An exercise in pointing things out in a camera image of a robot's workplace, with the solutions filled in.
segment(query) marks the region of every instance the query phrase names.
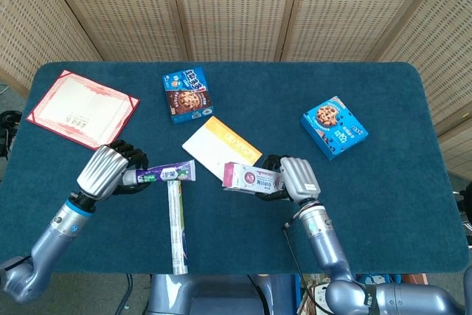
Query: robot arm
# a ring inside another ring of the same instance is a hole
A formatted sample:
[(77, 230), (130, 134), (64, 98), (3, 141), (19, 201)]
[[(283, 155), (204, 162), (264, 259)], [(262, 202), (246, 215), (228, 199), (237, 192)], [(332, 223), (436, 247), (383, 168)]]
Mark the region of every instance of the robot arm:
[(357, 283), (326, 209), (318, 203), (320, 189), (306, 160), (282, 157), (280, 172), (322, 270), (330, 275), (326, 301), (336, 315), (470, 315), (472, 267), (464, 274), (465, 307), (432, 285), (384, 283), (366, 288)]
[(135, 193), (138, 187), (119, 186), (122, 174), (132, 165), (148, 168), (143, 152), (122, 140), (103, 145), (77, 179), (79, 193), (71, 193), (36, 241), (30, 257), (14, 257), (0, 265), (0, 289), (23, 304), (46, 289), (52, 270), (95, 211), (95, 203), (112, 193)]

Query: toothpaste tube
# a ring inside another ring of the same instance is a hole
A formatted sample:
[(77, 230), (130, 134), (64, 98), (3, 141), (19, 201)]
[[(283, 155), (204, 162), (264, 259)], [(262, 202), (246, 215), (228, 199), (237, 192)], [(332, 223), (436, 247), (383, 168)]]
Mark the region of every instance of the toothpaste tube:
[(151, 167), (147, 170), (127, 170), (122, 177), (125, 186), (172, 180), (195, 181), (195, 160)]
[(225, 190), (245, 193), (273, 193), (283, 189), (282, 174), (254, 166), (227, 162), (224, 165)]
[(187, 274), (187, 244), (185, 242), (184, 208), (180, 181), (167, 183), (169, 195), (170, 245), (174, 274)]

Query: table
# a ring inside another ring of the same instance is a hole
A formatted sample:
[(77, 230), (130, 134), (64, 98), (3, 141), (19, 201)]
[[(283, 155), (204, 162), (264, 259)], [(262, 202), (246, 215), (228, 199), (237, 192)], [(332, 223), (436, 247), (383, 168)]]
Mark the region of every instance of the table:
[[(353, 271), (457, 271), (467, 263), (420, 76), (407, 63), (48, 63), (24, 118), (67, 69), (141, 99), (120, 137), (145, 151), (150, 166), (184, 161), (181, 144), (205, 119), (172, 124), (161, 76), (195, 66), (204, 68), (215, 115), (263, 157), (312, 164)], [(299, 118), (334, 95), (369, 136), (329, 162)], [(93, 153), (24, 118), (1, 184), (0, 260), (29, 254)], [(199, 163), (183, 195), (190, 273), (296, 272), (280, 231), (295, 205), (223, 191)], [(289, 232), (302, 270), (317, 272), (299, 223)], [(166, 184), (99, 203), (56, 271), (170, 273)]]

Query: purple toothpaste tube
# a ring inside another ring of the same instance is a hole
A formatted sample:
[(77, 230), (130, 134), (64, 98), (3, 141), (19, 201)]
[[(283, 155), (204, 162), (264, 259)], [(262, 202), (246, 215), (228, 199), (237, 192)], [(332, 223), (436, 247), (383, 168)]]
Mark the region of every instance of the purple toothpaste tube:
[(155, 181), (195, 181), (195, 160), (150, 167), (147, 170), (127, 170), (122, 177), (125, 186)]

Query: woven panel screen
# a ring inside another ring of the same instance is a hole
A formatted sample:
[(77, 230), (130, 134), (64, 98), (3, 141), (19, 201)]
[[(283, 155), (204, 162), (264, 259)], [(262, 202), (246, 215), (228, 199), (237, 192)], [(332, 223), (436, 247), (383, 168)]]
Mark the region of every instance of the woven panel screen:
[(472, 181), (472, 128), (441, 143), (440, 147), (448, 170)]
[(182, 60), (173, 1), (67, 0), (105, 60)]
[(405, 0), (299, 0), (285, 60), (365, 60)]
[(59, 60), (101, 60), (63, 0), (1, 0), (0, 79), (26, 96), (36, 70)]
[(425, 0), (385, 52), (418, 68), (434, 123), (472, 102), (472, 0)]
[(285, 0), (182, 0), (195, 60), (274, 60)]

